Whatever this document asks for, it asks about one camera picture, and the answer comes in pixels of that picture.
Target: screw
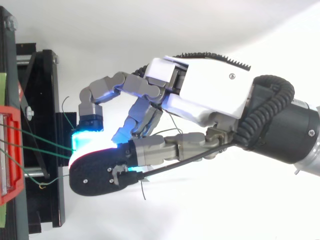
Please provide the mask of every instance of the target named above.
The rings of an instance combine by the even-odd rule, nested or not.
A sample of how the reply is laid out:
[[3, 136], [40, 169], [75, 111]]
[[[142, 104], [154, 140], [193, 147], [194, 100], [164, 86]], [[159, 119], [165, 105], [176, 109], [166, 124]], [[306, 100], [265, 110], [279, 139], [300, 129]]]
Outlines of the screw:
[[233, 80], [233, 79], [236, 78], [236, 75], [235, 75], [234, 73], [230, 73], [230, 74], [229, 74], [229, 78], [230, 78], [231, 80]]
[[5, 27], [9, 30], [9, 31], [16, 31], [18, 29], [18, 21], [14, 16], [8, 16], [5, 19]]
[[316, 134], [316, 132], [315, 132], [315, 130], [313, 130], [313, 129], [311, 129], [311, 130], [308, 132], [309, 137], [313, 137], [315, 134]]
[[31, 107], [30, 106], [27, 106], [25, 108], [25, 116], [26, 116], [26, 119], [28, 119], [28, 121], [31, 121], [32, 117], [35, 115], [35, 112], [32, 111]]
[[53, 64], [59, 64], [59, 56], [58, 55], [53, 55], [52, 57], [52, 61], [53, 61]]

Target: white backdrop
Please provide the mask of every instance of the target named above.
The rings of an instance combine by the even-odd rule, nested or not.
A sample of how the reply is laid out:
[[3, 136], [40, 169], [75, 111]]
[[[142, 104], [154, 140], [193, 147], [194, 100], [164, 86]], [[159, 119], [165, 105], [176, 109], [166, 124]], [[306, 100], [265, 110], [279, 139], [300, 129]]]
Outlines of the white backdrop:
[[[153, 57], [229, 54], [256, 75], [289, 80], [296, 98], [319, 97], [320, 4], [301, 0], [0, 0], [19, 22], [18, 43], [58, 55], [59, 99], [78, 109], [80, 90]], [[103, 106], [111, 137], [135, 98]], [[184, 132], [205, 130], [176, 118]], [[172, 128], [164, 114], [157, 130]], [[320, 177], [233, 148], [117, 193], [82, 197], [65, 178], [66, 222], [42, 225], [34, 240], [320, 239]]]

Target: silver metal cylinder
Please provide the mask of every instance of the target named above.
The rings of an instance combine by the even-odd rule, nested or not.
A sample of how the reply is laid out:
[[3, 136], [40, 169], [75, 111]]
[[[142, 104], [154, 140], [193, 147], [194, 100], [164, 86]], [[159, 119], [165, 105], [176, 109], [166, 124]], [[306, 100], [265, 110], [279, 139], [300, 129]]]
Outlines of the silver metal cylinder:
[[17, 55], [16, 64], [19, 66], [28, 65], [31, 59], [31, 55]]
[[38, 167], [38, 166], [26, 167], [25, 170], [33, 178], [38, 178], [38, 177], [43, 177], [44, 176], [44, 173], [42, 172], [42, 169], [40, 167]]
[[[316, 109], [320, 115], [320, 106], [318, 106]], [[320, 176], [320, 134], [318, 134], [315, 144], [309, 154], [301, 161], [296, 162], [294, 166], [299, 171]]]

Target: coiled black cable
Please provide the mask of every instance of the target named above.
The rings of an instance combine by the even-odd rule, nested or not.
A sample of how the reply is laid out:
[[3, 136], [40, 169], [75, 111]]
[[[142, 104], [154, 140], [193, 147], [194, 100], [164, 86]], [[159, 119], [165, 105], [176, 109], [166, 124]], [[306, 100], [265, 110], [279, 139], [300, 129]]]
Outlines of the coiled black cable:
[[258, 76], [253, 84], [266, 88], [275, 86], [277, 93], [240, 122], [233, 141], [239, 147], [249, 147], [250, 141], [274, 116], [284, 110], [294, 99], [295, 89], [287, 80], [273, 75]]
[[145, 76], [147, 67], [148, 67], [148, 65], [140, 67], [138, 70], [135, 70], [132, 74], [139, 76], [140, 78], [143, 78]]

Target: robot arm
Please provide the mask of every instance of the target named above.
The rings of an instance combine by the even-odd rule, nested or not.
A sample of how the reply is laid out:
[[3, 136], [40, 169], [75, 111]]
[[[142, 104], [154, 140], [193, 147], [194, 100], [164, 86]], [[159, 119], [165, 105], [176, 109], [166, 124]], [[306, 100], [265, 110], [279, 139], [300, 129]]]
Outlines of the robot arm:
[[[193, 53], [155, 58], [135, 74], [118, 72], [81, 91], [77, 129], [103, 129], [100, 103], [121, 91], [138, 97], [113, 141], [117, 148], [70, 160], [70, 186], [78, 194], [115, 192], [139, 180], [205, 157], [213, 159], [237, 146], [295, 164], [320, 176], [317, 109], [294, 99], [286, 80], [264, 75], [253, 79], [250, 67], [221, 55]], [[162, 110], [208, 127], [206, 135], [149, 136]], [[178, 163], [149, 172], [130, 167]]]

